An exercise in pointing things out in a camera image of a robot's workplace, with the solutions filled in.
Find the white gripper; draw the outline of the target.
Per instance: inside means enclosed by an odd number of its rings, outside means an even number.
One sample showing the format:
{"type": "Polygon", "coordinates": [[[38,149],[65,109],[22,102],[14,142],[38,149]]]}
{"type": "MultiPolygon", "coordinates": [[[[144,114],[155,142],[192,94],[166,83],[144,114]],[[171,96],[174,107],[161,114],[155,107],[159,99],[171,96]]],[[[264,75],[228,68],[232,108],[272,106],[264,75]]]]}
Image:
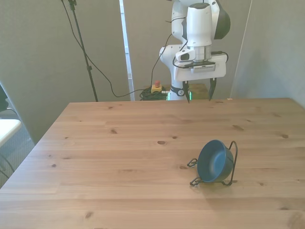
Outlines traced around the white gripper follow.
{"type": "Polygon", "coordinates": [[[209,100],[212,100],[216,88],[216,78],[221,78],[226,75],[227,55],[225,53],[213,55],[210,61],[215,64],[206,64],[188,69],[183,69],[181,67],[192,62],[175,62],[175,65],[179,66],[179,68],[173,68],[173,79],[175,81],[183,82],[183,91],[188,103],[190,103],[188,81],[210,79],[208,94],[209,100]]]}

